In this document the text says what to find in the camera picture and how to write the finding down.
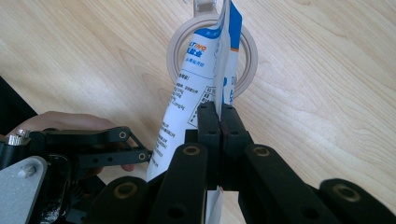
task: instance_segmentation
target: wood grain surface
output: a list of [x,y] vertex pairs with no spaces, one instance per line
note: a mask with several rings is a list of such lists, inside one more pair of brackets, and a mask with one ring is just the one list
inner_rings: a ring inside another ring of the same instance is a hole
[[[234,3],[259,52],[234,102],[254,141],[306,183],[344,178],[396,213],[396,2]],[[167,46],[191,18],[192,0],[0,0],[0,76],[37,113],[111,119],[153,148],[173,90]],[[244,223],[235,193],[221,223]]]

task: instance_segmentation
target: silver metal bracket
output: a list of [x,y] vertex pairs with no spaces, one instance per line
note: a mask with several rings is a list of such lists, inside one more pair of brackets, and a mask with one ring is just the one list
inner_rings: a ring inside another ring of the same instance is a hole
[[0,223],[28,223],[47,172],[37,156],[0,171]]

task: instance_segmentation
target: masking tape roll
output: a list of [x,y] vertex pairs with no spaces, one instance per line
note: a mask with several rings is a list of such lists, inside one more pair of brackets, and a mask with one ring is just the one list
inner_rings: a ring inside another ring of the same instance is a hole
[[[180,52],[181,45],[184,43],[187,37],[189,37],[189,35],[194,33],[194,31],[203,27],[212,26],[218,21],[218,19],[219,15],[217,14],[206,14],[194,17],[182,24],[172,36],[166,54],[166,61],[169,75],[171,76],[174,83],[177,82],[177,77],[181,66],[181,64],[178,63],[178,54]],[[244,73],[236,80],[234,97],[237,97],[248,88],[256,74],[257,65],[259,62],[256,43],[254,42],[253,36],[250,34],[248,29],[245,28],[245,26],[242,26],[241,44],[245,49],[246,64]]]

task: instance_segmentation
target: finger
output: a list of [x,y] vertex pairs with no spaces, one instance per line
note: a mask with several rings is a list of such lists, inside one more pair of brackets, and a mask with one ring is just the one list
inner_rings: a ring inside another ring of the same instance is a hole
[[133,164],[126,164],[126,165],[122,165],[121,166],[122,170],[124,171],[132,171],[134,169],[134,165]]

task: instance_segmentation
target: screw head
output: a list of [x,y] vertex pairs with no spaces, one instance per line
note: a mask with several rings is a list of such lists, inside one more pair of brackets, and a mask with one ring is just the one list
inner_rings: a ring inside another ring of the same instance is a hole
[[33,165],[25,165],[22,166],[20,171],[18,172],[19,178],[27,178],[32,176],[35,173],[36,169]]

